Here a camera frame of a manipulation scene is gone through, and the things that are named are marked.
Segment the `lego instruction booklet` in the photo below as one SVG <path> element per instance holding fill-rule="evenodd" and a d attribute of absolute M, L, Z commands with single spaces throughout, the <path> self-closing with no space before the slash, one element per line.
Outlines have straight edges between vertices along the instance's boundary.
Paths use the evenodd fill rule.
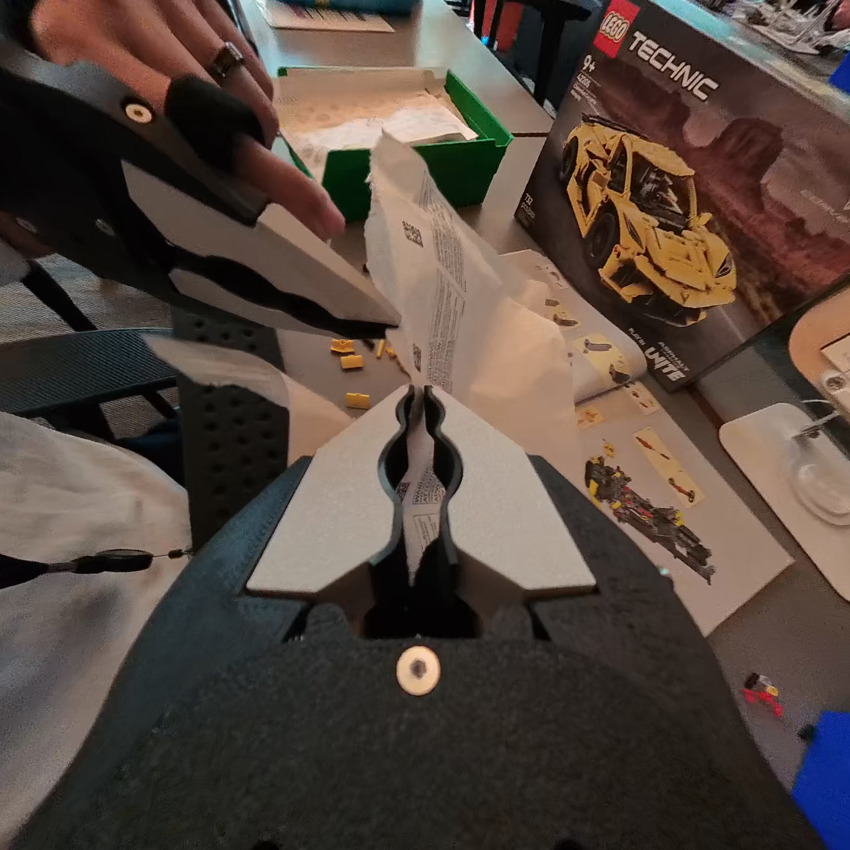
<path fill-rule="evenodd" d="M 558 326 L 572 366 L 581 461 L 577 486 L 672 580 L 704 635 L 793 564 L 666 412 L 637 344 L 541 253 L 500 257 Z"/>

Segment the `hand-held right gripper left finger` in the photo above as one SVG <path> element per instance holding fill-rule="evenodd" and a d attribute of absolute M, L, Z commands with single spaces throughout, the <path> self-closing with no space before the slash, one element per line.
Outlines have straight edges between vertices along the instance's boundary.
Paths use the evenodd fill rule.
<path fill-rule="evenodd" d="M 406 592 L 397 487 L 415 398 L 412 386 L 395 390 L 314 453 L 247 580 L 250 594 Z"/>

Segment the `yellow car lego box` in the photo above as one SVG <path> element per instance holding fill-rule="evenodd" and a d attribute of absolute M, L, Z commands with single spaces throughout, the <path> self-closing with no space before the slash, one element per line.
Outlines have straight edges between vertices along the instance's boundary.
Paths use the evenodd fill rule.
<path fill-rule="evenodd" d="M 602 2 L 515 218 L 676 391 L 848 284 L 848 142 L 733 21 Z"/>

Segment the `blue plastic bin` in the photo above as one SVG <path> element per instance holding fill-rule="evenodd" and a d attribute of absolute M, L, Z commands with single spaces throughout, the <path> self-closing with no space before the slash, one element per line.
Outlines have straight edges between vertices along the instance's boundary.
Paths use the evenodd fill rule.
<path fill-rule="evenodd" d="M 798 732 L 805 746 L 792 796 L 829 849 L 849 848 L 849 713 L 823 711 Z"/>

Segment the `torn white paper bag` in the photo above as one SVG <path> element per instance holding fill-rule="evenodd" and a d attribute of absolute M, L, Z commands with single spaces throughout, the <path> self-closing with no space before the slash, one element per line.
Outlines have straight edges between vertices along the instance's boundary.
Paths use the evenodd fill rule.
<path fill-rule="evenodd" d="M 383 135 L 371 152 L 367 265 L 401 317 L 396 352 L 416 398 L 407 432 L 408 469 L 398 484 L 408 566 L 424 558 L 413 531 L 412 500 L 433 470 L 424 389 L 445 390 L 531 456 L 568 472 L 575 431 L 572 377 L 562 333 L 523 303 L 525 284 L 459 218 L 410 147 Z M 316 451 L 353 420 L 294 421 L 292 436 Z M 504 604 L 562 594 L 461 594 L 480 615 Z"/>

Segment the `person's left hand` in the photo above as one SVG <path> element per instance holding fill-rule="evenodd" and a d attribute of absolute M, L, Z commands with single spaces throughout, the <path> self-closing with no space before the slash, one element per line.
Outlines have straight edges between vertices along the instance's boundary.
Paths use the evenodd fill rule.
<path fill-rule="evenodd" d="M 344 232 L 344 216 L 324 188 L 271 152 L 280 128 L 271 79 L 218 2 L 37 2 L 30 15 L 30 31 L 43 58 L 63 66 L 91 61 L 158 112 L 165 111 L 167 91 L 178 78 L 192 76 L 214 83 L 209 69 L 226 44 L 232 44 L 242 60 L 226 71 L 220 87 L 251 110 L 263 132 L 263 141 L 250 135 L 239 140 L 237 174 L 320 239 Z"/>

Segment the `black mesh chair seat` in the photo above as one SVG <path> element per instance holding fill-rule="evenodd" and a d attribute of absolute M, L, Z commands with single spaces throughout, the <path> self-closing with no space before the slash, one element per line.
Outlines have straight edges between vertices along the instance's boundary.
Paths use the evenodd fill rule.
<path fill-rule="evenodd" d="M 146 397 L 177 384 L 146 344 L 166 328 L 124 328 L 34 337 L 1 346 L 1 411 L 44 417 L 57 410 Z"/>

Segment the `green plastic bin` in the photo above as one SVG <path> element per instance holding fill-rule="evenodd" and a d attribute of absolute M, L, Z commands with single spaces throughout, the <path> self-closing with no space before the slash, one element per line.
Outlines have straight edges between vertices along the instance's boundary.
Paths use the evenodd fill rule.
<path fill-rule="evenodd" d="M 282 67 L 278 70 L 277 77 L 293 68 L 322 67 Z M 438 189 L 453 207 L 479 205 L 483 202 L 506 149 L 514 138 L 479 96 L 454 71 L 431 70 L 435 73 L 448 74 L 446 89 L 454 105 L 458 107 L 472 129 L 479 133 L 479 137 L 472 141 L 420 143 L 408 146 L 413 147 L 427 164 Z M 367 176 L 370 171 L 372 149 L 333 152 L 327 159 L 324 178 L 320 184 L 332 197 L 348 222 L 364 220 L 370 208 Z M 292 157 L 295 164 L 306 175 L 313 178 L 298 158 L 293 155 Z"/>

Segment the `blue plastic package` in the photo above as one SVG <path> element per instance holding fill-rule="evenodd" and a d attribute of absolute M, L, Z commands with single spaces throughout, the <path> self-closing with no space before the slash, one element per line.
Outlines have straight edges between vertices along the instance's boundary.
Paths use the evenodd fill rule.
<path fill-rule="evenodd" d="M 367 15 L 410 16 L 420 1 L 282 1 L 283 4 L 310 8 L 330 9 L 335 12 L 356 12 Z"/>

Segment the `pile of red blue lego pins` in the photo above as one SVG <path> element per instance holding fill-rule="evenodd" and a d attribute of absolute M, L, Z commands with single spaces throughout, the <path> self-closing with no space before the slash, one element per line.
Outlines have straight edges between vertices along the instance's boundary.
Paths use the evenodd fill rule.
<path fill-rule="evenodd" d="M 746 703 L 767 711 L 783 728 L 794 732 L 805 748 L 809 748 L 816 735 L 816 725 L 805 703 L 785 688 L 779 688 L 767 675 L 750 672 L 740 689 Z"/>

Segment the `black mesh office chair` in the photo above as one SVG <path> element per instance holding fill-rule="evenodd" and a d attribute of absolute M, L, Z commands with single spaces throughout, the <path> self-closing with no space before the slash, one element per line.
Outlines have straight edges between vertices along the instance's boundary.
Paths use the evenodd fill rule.
<path fill-rule="evenodd" d="M 507 2 L 491 2 L 492 13 L 487 18 L 489 2 L 461 2 L 468 6 L 472 19 L 474 37 L 488 51 L 496 56 L 497 33 L 502 22 L 502 16 Z M 534 76 L 533 89 L 524 86 L 540 107 L 547 101 L 549 85 L 558 60 L 558 53 L 564 29 L 572 25 L 584 25 L 596 13 L 601 11 L 601 2 L 584 1 L 528 1 L 515 2 L 523 8 L 532 8 L 541 19 L 541 37 L 537 52 L 537 66 Z"/>

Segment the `pile of yellow black lego pieces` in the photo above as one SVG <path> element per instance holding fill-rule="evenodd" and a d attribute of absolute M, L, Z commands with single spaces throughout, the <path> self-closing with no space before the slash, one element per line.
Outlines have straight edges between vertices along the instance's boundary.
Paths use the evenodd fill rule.
<path fill-rule="evenodd" d="M 367 364 L 367 356 L 372 356 L 374 359 L 386 359 L 394 363 L 405 375 L 408 374 L 393 346 L 385 337 L 360 340 L 344 337 L 333 338 L 329 349 L 344 371 L 364 369 Z"/>

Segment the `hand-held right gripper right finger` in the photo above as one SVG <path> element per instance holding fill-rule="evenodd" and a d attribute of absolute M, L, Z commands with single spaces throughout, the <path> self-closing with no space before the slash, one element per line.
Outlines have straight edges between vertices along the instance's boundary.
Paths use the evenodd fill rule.
<path fill-rule="evenodd" d="M 445 390 L 424 389 L 444 487 L 438 558 L 457 594 L 585 594 L 590 568 L 525 450 Z"/>

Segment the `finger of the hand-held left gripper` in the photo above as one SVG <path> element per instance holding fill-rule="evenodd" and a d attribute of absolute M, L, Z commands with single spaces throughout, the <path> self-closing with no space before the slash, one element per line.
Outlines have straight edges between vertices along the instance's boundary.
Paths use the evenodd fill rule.
<path fill-rule="evenodd" d="M 279 205 L 265 207 L 254 224 L 241 224 L 131 163 L 124 162 L 122 170 L 130 199 L 176 252 L 169 280 L 179 265 L 244 265 L 256 271 L 317 265 L 356 270 Z"/>
<path fill-rule="evenodd" d="M 276 330 L 367 338 L 398 327 L 398 311 L 347 265 L 178 265 L 169 277 L 193 303 Z"/>

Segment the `flat white paper bag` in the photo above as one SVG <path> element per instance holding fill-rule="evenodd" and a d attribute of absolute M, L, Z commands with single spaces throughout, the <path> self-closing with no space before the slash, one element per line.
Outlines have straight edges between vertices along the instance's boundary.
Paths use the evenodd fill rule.
<path fill-rule="evenodd" d="M 400 143 L 472 141 L 446 89 L 448 74 L 416 68 L 293 68 L 274 81 L 274 106 L 292 155 L 319 183 L 329 155 Z"/>

